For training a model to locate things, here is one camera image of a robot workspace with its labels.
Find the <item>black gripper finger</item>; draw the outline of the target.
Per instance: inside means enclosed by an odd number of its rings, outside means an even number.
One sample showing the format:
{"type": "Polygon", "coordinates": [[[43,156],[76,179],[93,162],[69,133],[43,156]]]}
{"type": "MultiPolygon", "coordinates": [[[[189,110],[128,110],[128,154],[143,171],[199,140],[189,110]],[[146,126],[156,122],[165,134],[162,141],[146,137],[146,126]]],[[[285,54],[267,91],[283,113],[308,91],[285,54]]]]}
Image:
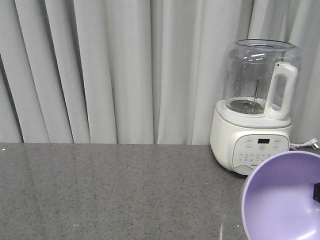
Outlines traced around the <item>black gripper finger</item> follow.
{"type": "Polygon", "coordinates": [[[320,203],[320,183],[314,184],[312,198],[313,198],[313,200],[320,203]]]}

